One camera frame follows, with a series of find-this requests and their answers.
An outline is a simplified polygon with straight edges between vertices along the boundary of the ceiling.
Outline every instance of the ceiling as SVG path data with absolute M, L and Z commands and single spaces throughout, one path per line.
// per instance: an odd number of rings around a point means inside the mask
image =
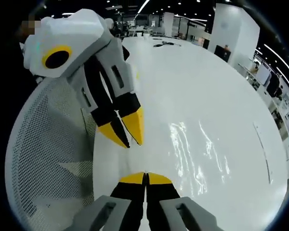
M 208 20 L 206 30 L 210 33 L 214 21 L 216 3 L 233 4 L 243 7 L 260 26 L 258 46 L 260 56 L 267 58 L 271 67 L 279 69 L 289 79 L 289 69 L 264 44 L 271 47 L 289 65 L 289 0 L 150 0 L 141 14 L 163 14 L 172 12 L 188 18 Z M 62 13 L 73 13 L 82 8 L 95 10 L 102 17 L 122 17 L 136 15 L 145 0 L 49 0 L 47 8 L 42 9 L 41 16 L 62 17 Z

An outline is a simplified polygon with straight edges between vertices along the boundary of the white tabletop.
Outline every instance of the white tabletop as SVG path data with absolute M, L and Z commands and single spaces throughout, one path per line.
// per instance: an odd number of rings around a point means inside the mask
M 211 212 L 221 229 L 263 231 L 287 189 L 286 154 L 269 110 L 219 57 L 186 41 L 164 40 L 182 46 L 123 41 L 140 74 L 144 144 L 131 141 L 123 149 L 97 132 L 95 198 L 110 195 L 123 176 L 154 172 Z M 150 230 L 145 219 L 144 213 L 140 230 Z

